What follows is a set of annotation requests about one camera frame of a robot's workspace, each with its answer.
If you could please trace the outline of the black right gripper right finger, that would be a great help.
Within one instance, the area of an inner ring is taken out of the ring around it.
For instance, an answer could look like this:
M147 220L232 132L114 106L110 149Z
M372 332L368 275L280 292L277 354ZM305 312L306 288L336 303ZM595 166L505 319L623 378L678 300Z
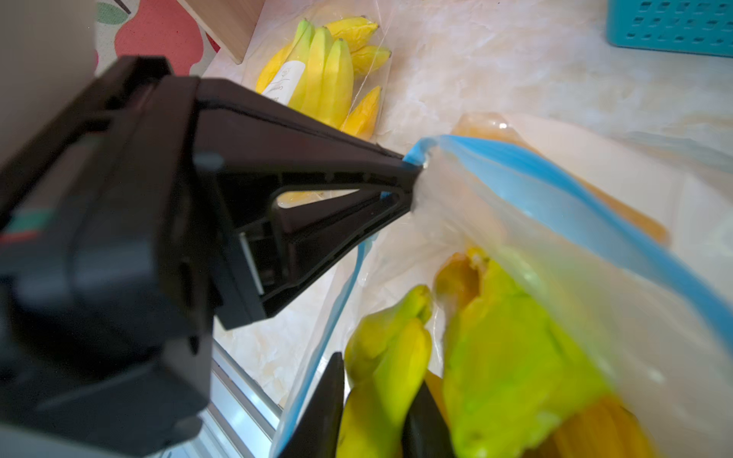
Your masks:
M421 385L408 411L402 452L405 458L454 457L448 427L426 383Z

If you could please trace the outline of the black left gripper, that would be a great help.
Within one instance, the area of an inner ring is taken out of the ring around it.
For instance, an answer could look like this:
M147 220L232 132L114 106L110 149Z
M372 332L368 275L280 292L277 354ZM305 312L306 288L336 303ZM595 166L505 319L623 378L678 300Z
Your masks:
M126 56L1 173L1 420L145 456L209 402L198 80Z

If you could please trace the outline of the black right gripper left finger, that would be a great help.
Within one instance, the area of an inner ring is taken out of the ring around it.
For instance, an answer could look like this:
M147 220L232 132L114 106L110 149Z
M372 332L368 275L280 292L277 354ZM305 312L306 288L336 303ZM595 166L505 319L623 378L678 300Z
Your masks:
M278 457L336 456L344 410L345 375L343 355L336 352Z

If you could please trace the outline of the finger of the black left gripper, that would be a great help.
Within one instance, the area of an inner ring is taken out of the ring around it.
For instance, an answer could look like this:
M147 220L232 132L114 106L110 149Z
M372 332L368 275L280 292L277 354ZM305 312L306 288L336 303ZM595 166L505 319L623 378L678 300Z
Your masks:
M421 167L224 79L197 91L194 162L204 176L271 177L271 191L411 193Z
M226 329L273 318L345 255L412 206L412 193L360 190L273 208L247 228L225 226L212 266Z

